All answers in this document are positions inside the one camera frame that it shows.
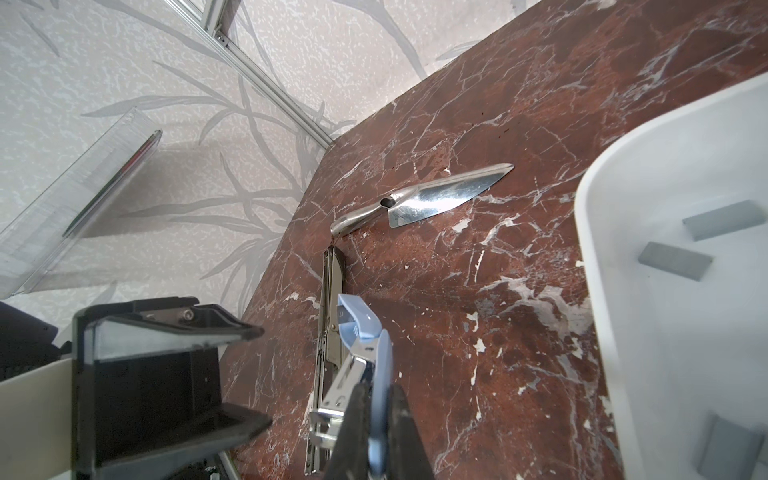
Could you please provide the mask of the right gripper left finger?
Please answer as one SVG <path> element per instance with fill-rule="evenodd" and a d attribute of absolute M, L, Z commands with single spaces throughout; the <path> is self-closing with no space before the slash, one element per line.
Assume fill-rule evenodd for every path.
<path fill-rule="evenodd" d="M 370 383 L 366 381 L 353 388 L 331 458 L 324 470 L 324 480 L 368 478 L 370 390 Z"/>

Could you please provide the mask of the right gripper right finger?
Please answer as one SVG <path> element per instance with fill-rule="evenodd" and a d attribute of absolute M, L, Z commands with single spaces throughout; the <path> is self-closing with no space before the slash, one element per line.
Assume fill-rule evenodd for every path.
<path fill-rule="evenodd" d="M 398 384 L 388 390 L 386 478 L 435 479 L 406 393 Z"/>

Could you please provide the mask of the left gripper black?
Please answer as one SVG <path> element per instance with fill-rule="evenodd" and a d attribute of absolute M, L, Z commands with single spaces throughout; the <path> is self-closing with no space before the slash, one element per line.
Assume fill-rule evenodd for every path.
<path fill-rule="evenodd" d="M 166 297 L 84 308 L 57 343 L 55 327 L 3 305 L 2 477 L 232 477 L 222 455 L 272 421 L 223 400 L 219 348 L 262 333 Z"/>

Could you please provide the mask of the black white stapler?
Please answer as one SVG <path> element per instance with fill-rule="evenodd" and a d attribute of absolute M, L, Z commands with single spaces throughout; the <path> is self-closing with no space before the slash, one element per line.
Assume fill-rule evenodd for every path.
<path fill-rule="evenodd" d="M 334 245 L 323 253 L 323 276 L 320 294 L 320 311 L 317 318 L 317 342 L 314 385 L 311 394 L 310 410 L 321 406 L 322 400 L 330 389 L 338 371 L 347 356 L 338 329 L 337 298 L 342 292 L 345 273 L 344 254 Z M 309 420 L 309 437 L 306 443 L 306 476 L 320 474 L 328 460 L 331 450 L 318 447 L 313 443 L 314 433 L 326 433 L 328 426 Z"/>

